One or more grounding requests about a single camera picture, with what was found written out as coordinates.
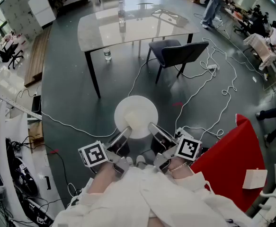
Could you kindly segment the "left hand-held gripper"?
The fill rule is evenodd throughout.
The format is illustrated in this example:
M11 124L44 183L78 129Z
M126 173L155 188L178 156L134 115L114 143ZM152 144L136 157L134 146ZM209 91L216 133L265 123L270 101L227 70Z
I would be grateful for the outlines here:
M132 128L127 126L105 144L97 140L93 144L78 149L84 166L96 174L104 163L111 163L118 174L125 174L129 169L126 157L130 153L127 141L132 131Z

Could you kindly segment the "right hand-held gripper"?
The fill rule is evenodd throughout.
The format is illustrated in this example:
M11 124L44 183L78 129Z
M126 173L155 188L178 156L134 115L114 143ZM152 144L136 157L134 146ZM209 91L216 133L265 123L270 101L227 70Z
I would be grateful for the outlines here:
M172 136L151 122L148 125L148 130L153 135L151 143L151 150L155 154L153 165L158 171L165 174L171 160L175 157L183 158L191 164L200 156L202 142L194 139L183 128L178 128L176 135Z

